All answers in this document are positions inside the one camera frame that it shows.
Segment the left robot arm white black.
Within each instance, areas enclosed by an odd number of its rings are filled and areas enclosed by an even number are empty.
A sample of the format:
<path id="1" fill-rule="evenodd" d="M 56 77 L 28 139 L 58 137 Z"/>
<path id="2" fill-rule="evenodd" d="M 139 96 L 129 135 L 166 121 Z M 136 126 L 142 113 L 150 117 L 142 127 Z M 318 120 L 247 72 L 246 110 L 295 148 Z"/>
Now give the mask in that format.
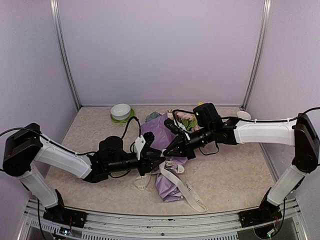
<path id="1" fill-rule="evenodd" d="M 151 147 L 152 132 L 135 140 L 133 152 L 124 151 L 121 137 L 109 136 L 99 143 L 98 151 L 90 153 L 74 152 L 49 139 L 36 123 L 12 128 L 11 132 L 13 134 L 5 142 L 3 171 L 19 179 L 61 223 L 70 218 L 70 211 L 64 207 L 59 191 L 51 188 L 38 171 L 35 162 L 64 170 L 89 183 L 99 183 L 112 173 L 132 169 L 144 176 L 166 160 L 160 150 Z"/>

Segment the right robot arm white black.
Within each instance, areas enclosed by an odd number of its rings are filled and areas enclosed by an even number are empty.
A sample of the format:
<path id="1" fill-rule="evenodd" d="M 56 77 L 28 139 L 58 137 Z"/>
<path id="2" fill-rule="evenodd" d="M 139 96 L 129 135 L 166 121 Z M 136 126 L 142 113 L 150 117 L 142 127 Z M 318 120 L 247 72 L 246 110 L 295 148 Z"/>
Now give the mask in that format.
<path id="1" fill-rule="evenodd" d="M 279 210 L 285 198 L 296 190 L 307 174 L 320 165 L 320 138 L 307 112 L 293 118 L 274 120 L 244 119 L 239 116 L 222 117 L 212 103 L 197 106 L 191 112 L 197 120 L 199 129 L 187 132 L 178 122 L 173 110 L 173 118 L 165 120 L 164 125 L 175 134 L 175 138 L 165 148 L 166 157 L 195 158 L 195 149 L 214 142 L 216 145 L 240 145 L 258 143 L 263 146 L 270 161 L 274 164 L 279 153 L 289 151 L 292 160 L 275 184 L 267 191 L 256 210 L 256 218 L 266 222 Z"/>

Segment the blue hydrangea fake flower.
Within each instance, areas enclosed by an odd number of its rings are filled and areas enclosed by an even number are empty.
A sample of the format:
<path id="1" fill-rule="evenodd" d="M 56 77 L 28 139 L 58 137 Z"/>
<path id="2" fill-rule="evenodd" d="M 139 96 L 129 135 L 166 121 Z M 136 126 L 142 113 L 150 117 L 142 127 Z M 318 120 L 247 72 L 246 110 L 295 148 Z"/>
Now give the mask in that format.
<path id="1" fill-rule="evenodd" d="M 154 111 L 154 112 L 152 112 L 151 114 L 149 114 L 149 115 L 146 116 L 145 122 L 147 123 L 147 122 L 152 121 L 152 120 L 154 120 L 154 119 L 156 119 L 156 118 L 158 118 L 158 117 L 161 117 L 161 116 L 162 116 L 162 114 Z"/>

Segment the cream printed ribbon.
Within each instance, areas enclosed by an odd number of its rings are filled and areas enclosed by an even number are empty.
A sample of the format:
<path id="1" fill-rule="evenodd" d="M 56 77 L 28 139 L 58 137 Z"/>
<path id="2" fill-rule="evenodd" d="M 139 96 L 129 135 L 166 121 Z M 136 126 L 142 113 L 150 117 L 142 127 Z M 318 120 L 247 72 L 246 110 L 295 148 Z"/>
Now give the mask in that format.
<path id="1" fill-rule="evenodd" d="M 189 206 L 198 213 L 205 213 L 208 206 L 193 189 L 191 184 L 179 174 L 183 174 L 185 168 L 176 161 L 166 160 L 156 170 L 144 176 L 138 176 L 134 186 L 143 191 L 147 188 L 151 176 L 155 175 L 155 189 L 163 202 L 174 202 L 185 200 Z"/>

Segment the purple wrapping paper sheet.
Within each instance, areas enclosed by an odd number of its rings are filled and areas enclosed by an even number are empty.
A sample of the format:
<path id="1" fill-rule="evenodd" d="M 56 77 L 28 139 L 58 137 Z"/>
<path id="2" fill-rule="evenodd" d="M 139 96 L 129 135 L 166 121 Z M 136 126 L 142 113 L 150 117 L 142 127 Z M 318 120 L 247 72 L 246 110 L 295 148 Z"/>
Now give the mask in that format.
<path id="1" fill-rule="evenodd" d="M 166 126 L 165 120 L 173 119 L 169 112 L 151 119 L 151 115 L 147 116 L 147 122 L 141 126 L 141 133 L 152 132 L 154 141 L 151 147 L 157 150 L 165 149 L 176 137 Z M 158 173 L 155 178 L 155 188 L 164 202 L 180 201 L 184 198 L 178 187 L 169 179 Z"/>

